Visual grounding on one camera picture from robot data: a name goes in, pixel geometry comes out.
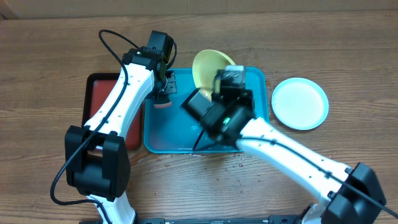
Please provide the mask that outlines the green and pink sponge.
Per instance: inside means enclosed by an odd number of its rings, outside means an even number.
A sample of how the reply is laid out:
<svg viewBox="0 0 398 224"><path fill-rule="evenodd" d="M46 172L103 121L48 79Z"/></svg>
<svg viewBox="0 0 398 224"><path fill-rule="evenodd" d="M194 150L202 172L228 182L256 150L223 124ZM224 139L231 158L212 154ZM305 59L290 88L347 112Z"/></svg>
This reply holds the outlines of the green and pink sponge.
<svg viewBox="0 0 398 224"><path fill-rule="evenodd" d="M154 107L157 109L167 108L172 105L168 95L158 94L155 96Z"/></svg>

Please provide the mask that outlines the green plate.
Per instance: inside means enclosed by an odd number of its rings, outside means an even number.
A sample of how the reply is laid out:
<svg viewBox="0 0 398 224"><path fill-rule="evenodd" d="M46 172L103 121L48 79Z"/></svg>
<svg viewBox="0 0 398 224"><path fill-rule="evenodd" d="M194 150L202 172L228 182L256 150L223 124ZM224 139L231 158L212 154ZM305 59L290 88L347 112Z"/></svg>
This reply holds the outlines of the green plate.
<svg viewBox="0 0 398 224"><path fill-rule="evenodd" d="M229 56L217 50L202 50L195 56L192 64L193 81L200 93L209 100L217 71L224 70L227 65L236 64Z"/></svg>

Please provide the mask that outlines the light blue plate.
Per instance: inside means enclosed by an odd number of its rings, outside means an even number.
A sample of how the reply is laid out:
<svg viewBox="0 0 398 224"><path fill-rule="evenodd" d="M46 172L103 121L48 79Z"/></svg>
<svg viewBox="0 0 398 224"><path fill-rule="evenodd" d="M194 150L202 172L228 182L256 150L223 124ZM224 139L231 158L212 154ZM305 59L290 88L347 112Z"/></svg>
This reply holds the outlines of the light blue plate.
<svg viewBox="0 0 398 224"><path fill-rule="evenodd" d="M309 79L286 79L273 93L276 94L276 118L289 128L315 129L328 116L330 105L325 91Z"/></svg>

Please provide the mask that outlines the white plate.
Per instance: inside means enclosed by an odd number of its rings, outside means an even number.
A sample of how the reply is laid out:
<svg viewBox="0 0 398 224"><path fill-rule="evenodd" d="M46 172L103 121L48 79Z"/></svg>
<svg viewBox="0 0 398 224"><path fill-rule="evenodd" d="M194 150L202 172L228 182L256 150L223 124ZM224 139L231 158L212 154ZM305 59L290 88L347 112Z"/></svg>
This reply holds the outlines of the white plate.
<svg viewBox="0 0 398 224"><path fill-rule="evenodd" d="M272 112L275 116L275 118L277 117L277 110L276 110L276 94L273 93L272 94L272 98L271 98L271 106L272 106Z"/></svg>

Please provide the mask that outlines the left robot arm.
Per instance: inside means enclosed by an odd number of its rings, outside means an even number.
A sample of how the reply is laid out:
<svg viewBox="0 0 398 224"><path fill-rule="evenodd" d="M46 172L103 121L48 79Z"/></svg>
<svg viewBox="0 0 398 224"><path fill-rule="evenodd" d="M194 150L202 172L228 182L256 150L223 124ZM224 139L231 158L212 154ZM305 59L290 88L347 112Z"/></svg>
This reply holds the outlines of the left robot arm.
<svg viewBox="0 0 398 224"><path fill-rule="evenodd" d="M171 105L166 92L177 45L165 32L152 31L147 45L134 45L116 60L121 72L100 109L83 126L65 134L65 163L50 187L51 199L63 174L67 184L85 196L78 203L95 204L100 223L137 223L127 199L131 165L125 139L142 102L154 98L158 108Z"/></svg>

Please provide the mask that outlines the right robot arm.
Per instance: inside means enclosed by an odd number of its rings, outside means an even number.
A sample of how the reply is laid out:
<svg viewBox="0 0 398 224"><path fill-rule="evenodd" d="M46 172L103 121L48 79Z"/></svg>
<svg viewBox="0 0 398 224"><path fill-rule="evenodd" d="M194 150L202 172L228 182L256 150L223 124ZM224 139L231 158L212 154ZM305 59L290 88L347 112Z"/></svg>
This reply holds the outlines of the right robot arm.
<svg viewBox="0 0 398 224"><path fill-rule="evenodd" d="M194 90L182 108L218 144L264 159L311 193L318 202L298 223L373 223L381 211L388 211L369 166L359 163L351 168L328 159L257 117L243 66L217 70L210 84Z"/></svg>

